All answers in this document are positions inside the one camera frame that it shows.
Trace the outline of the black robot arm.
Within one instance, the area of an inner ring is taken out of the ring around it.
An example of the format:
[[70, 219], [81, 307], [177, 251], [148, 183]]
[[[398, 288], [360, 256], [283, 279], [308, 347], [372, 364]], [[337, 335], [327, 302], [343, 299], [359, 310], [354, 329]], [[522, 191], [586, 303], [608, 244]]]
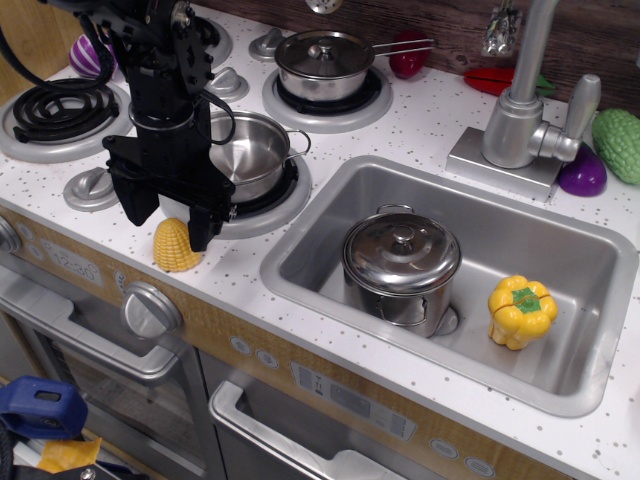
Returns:
[[228, 143], [234, 126], [211, 134], [211, 106], [231, 108], [206, 86], [212, 57], [186, 1], [56, 1], [88, 35], [106, 34], [129, 86], [133, 137], [108, 136], [108, 171], [119, 202], [135, 225], [145, 223], [166, 197], [185, 206], [192, 251], [205, 250], [230, 221], [235, 186], [210, 159]]

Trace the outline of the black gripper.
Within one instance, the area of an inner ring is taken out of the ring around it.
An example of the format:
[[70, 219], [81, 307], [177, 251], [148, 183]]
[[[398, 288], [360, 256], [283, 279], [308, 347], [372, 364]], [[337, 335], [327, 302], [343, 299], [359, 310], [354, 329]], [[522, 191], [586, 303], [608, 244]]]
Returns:
[[136, 137], [108, 136], [103, 147], [115, 193], [131, 223], [142, 226], [159, 208], [161, 196], [189, 206], [188, 232], [193, 252], [203, 252], [234, 213], [232, 182], [211, 162], [211, 113], [197, 107], [177, 122], [134, 117]]

